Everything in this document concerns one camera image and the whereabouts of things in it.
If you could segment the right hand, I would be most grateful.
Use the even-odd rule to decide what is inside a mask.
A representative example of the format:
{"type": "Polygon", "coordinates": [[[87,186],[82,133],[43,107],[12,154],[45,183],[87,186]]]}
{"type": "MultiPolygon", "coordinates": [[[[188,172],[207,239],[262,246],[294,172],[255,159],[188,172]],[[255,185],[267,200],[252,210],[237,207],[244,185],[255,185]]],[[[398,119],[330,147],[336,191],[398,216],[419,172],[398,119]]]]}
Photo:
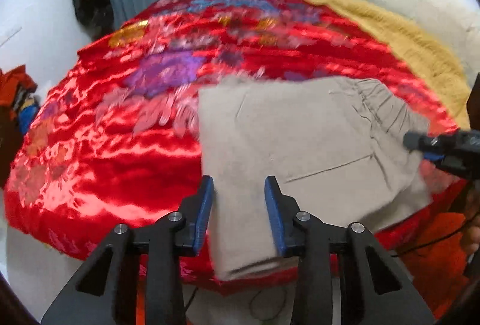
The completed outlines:
{"type": "Polygon", "coordinates": [[[467,255],[474,254],[479,249],[479,190],[471,190],[466,199],[465,218],[470,221],[460,239],[460,246],[467,255]]]}

